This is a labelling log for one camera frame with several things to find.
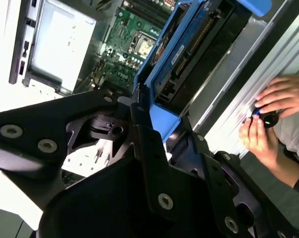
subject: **white panel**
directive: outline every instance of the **white panel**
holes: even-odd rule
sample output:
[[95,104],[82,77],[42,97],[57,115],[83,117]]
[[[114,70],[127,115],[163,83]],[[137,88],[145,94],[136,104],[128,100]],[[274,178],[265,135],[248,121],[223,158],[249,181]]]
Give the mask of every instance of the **white panel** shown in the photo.
[[56,1],[44,3],[32,70],[73,91],[96,21]]

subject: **hole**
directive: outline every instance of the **hole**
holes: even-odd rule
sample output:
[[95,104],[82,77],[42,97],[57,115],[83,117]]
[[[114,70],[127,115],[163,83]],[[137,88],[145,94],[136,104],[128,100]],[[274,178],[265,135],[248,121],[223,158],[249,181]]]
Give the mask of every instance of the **hole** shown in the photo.
[[166,205],[169,205],[169,201],[166,197],[162,198],[163,203],[165,203]]
[[118,127],[115,127],[113,130],[112,130],[112,134],[113,135],[118,135],[118,134],[121,134],[123,132],[123,128],[118,126]]
[[45,143],[43,144],[43,147],[48,148],[48,149],[51,149],[51,148],[52,148],[52,145],[51,145],[50,143],[48,143],[48,142],[45,142]]
[[254,225],[254,215],[249,207],[244,203],[240,203],[236,209],[241,223],[247,228],[251,228]]
[[30,43],[28,41],[24,42],[24,49],[27,51],[29,49]]
[[198,171],[196,169],[194,170],[191,170],[191,173],[195,174],[195,175],[198,175]]
[[235,225],[234,225],[234,223],[232,221],[229,221],[229,226],[232,227],[232,228],[235,227]]
[[14,135],[14,134],[17,133],[16,129],[14,129],[14,128],[9,128],[9,129],[6,130],[6,132],[7,132],[8,134],[11,134],[11,135]]
[[231,193],[232,193],[232,197],[235,197],[236,195],[239,194],[239,186],[235,183],[235,181],[225,172],[224,169],[223,170],[223,173],[224,173],[224,178],[226,180],[226,182],[228,183],[228,185],[230,186],[230,190],[231,190]]
[[25,24],[28,25],[28,26],[31,26],[31,27],[35,28],[36,21],[34,21],[34,20],[30,19],[30,18],[27,18]]
[[32,7],[36,7],[37,0],[32,0]]
[[20,66],[20,70],[19,70],[19,74],[20,74],[20,75],[23,75],[23,72],[24,72],[24,66],[25,66],[25,62],[24,62],[24,61],[21,61],[21,66]]

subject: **blue handle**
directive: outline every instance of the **blue handle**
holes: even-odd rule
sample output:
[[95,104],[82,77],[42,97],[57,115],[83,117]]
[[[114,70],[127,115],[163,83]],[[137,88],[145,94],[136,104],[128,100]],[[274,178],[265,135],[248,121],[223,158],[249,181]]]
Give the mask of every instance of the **blue handle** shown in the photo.
[[264,16],[272,7],[271,0],[237,0],[257,16]]

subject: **gray floor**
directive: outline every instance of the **gray floor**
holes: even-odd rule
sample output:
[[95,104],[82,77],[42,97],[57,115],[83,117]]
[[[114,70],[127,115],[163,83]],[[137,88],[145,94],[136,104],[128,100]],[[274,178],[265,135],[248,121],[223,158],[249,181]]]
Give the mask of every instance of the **gray floor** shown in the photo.
[[279,182],[251,153],[244,156],[241,166],[288,221],[299,229],[299,194]]

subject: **motherboard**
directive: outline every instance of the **motherboard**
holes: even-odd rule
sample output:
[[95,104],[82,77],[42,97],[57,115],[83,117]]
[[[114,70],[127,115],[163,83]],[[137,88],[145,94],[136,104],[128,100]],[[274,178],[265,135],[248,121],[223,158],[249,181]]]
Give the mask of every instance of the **motherboard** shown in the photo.
[[[111,81],[132,92],[134,76],[153,48],[162,29],[159,26],[164,19],[167,21],[175,2],[174,0],[123,2],[116,11],[113,27],[102,49],[101,60],[95,70],[95,85]],[[155,14],[160,13],[162,17],[158,18],[160,21],[145,20],[149,19],[149,9],[153,6],[155,7],[153,11],[159,9]]]

